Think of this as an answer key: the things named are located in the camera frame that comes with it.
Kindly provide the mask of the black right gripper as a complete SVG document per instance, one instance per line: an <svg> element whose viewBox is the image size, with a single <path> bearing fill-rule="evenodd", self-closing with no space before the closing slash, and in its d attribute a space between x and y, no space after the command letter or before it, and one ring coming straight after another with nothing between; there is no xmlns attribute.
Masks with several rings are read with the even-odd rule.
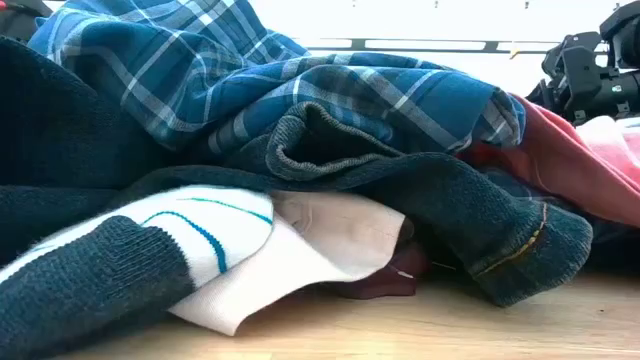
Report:
<svg viewBox="0 0 640 360"><path fill-rule="evenodd" d="M527 99L561 115L572 125L586 122L587 103L602 87L602 68L595 61L595 49L601 41L597 32L565 36L546 52L541 63L550 80L540 80Z"/></svg>

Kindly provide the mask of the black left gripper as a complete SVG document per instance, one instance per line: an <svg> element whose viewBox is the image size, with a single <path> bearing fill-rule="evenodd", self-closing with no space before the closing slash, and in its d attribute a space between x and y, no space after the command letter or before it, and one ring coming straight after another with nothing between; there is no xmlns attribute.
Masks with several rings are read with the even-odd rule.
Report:
<svg viewBox="0 0 640 360"><path fill-rule="evenodd" d="M26 43L36 31L36 19L49 16L43 0L0 0L0 35Z"/></svg>

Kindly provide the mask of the coral red t-shirt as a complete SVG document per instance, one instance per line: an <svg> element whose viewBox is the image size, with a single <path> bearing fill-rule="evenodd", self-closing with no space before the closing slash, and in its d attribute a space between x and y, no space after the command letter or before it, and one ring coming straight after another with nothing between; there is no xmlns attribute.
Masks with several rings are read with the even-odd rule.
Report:
<svg viewBox="0 0 640 360"><path fill-rule="evenodd" d="M573 127L521 100L526 128L516 147L475 144L474 166L494 165L600 218L640 227L640 118L596 117Z"/></svg>

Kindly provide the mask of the dark denim jeans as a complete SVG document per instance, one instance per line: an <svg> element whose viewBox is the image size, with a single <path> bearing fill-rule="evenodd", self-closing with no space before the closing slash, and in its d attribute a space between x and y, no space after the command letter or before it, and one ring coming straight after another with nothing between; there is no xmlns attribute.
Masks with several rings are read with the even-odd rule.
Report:
<svg viewBox="0 0 640 360"><path fill-rule="evenodd" d="M409 216L430 258L462 266L504 307L573 278L593 239L581 216L510 194L455 157L398 151L314 102L290 107L221 166L197 163L0 37L0 264L101 210L198 182L370 197Z"/></svg>

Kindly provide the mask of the blue plaid shirt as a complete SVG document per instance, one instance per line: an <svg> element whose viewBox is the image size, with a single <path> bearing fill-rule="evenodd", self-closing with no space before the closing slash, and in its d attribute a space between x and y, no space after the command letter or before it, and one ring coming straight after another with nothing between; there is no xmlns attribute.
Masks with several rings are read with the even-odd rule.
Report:
<svg viewBox="0 0 640 360"><path fill-rule="evenodd" d="M248 0L66 0L29 46L118 103L163 146L224 156L314 103L399 149L515 146L525 110L463 72L381 53L314 56Z"/></svg>

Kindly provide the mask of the maroon garment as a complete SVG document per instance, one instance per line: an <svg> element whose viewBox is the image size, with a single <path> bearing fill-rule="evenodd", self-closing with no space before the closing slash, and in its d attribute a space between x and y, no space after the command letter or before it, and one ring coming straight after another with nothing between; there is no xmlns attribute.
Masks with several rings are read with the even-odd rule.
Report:
<svg viewBox="0 0 640 360"><path fill-rule="evenodd" d="M370 300L380 297L413 296L431 263L423 247L415 242L396 249L382 269L354 282L331 282L326 288L341 297Z"/></svg>

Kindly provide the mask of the white blue-striped sock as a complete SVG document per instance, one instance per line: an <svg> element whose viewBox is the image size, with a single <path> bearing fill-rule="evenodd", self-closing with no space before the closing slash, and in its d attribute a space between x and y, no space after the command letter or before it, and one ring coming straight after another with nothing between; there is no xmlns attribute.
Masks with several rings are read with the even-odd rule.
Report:
<svg viewBox="0 0 640 360"><path fill-rule="evenodd" d="M0 360L26 360L161 317L269 237L264 194L158 193L43 239L0 270Z"/></svg>

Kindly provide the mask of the pale pink garment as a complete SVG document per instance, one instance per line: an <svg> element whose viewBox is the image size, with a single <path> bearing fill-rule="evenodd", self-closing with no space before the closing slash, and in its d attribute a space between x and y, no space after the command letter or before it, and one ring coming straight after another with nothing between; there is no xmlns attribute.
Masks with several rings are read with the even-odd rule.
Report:
<svg viewBox="0 0 640 360"><path fill-rule="evenodd" d="M266 243L170 313L232 336L246 318L307 285L374 274L413 233L405 215L357 195L279 191L271 198L275 224Z"/></svg>

